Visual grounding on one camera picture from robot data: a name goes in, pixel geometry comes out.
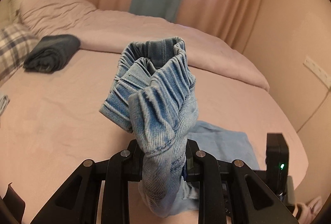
dark cloth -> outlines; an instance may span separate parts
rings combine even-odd
[[[29,53],[23,68],[42,73],[61,70],[79,46],[79,39],[73,35],[45,36]]]

plaid pillow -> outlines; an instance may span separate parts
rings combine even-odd
[[[20,68],[38,38],[22,24],[0,30],[0,86]]]

beige wall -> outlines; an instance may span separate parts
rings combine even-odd
[[[244,55],[265,75],[271,96],[298,131],[328,92],[302,63],[309,55],[331,75],[330,1],[262,0]],[[325,166],[331,161],[330,106],[329,98],[298,132],[309,160],[296,191],[303,201],[317,195],[325,200],[331,191],[331,171]]]
[[[326,201],[331,192],[331,94],[324,105],[299,132],[309,160],[307,175],[296,189],[298,201],[309,201],[322,195]]]

power outlet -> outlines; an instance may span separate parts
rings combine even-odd
[[[319,80],[329,89],[331,90],[331,76],[327,74],[321,67],[319,67],[316,62],[306,56],[303,64],[312,71]]]

denim jeans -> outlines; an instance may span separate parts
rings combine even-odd
[[[169,215],[186,161],[188,130],[198,118],[195,77],[178,37],[133,42],[123,51],[100,112],[134,132],[145,153],[139,191],[160,217]]]

